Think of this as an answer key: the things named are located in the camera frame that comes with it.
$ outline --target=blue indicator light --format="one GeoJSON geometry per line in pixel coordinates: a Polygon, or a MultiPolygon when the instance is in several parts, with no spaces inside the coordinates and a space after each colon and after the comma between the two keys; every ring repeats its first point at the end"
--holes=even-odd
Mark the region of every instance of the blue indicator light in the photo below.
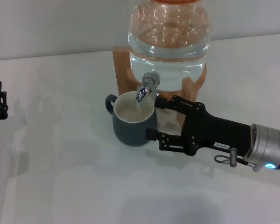
{"type": "Polygon", "coordinates": [[[273,164],[271,164],[271,163],[268,163],[268,164],[266,164],[266,168],[269,168],[269,169],[275,169],[275,168],[276,168],[276,166],[275,166],[275,165],[273,165],[273,164]]]}

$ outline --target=white wall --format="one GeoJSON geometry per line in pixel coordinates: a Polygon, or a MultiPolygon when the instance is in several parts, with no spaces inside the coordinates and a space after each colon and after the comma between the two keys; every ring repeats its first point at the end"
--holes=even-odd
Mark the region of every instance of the white wall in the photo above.
{"type": "MultiPolygon", "coordinates": [[[[125,45],[131,1],[0,0],[0,59],[125,45]]],[[[213,39],[279,33],[280,0],[218,0],[213,39]]]]}

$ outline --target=silver cylinder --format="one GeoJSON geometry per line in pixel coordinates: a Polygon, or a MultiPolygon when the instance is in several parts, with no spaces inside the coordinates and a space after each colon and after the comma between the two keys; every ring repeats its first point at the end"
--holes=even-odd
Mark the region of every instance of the silver cylinder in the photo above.
{"type": "Polygon", "coordinates": [[[243,157],[247,162],[258,166],[280,165],[280,130],[251,125],[251,148],[243,157]]]}

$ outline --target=mug handle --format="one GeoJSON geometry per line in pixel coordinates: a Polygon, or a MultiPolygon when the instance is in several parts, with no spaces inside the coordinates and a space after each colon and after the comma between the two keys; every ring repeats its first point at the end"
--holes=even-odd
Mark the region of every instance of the mug handle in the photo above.
{"type": "Polygon", "coordinates": [[[114,110],[111,103],[115,103],[116,100],[117,100],[117,96],[114,96],[113,94],[107,96],[105,100],[106,109],[110,114],[113,114],[113,110],[114,110]]]}

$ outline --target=orange lid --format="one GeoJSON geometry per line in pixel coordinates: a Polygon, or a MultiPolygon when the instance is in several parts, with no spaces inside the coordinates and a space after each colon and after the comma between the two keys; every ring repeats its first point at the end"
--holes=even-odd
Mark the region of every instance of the orange lid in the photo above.
{"type": "Polygon", "coordinates": [[[165,4],[184,4],[184,3],[194,3],[201,0],[155,0],[165,4]]]}

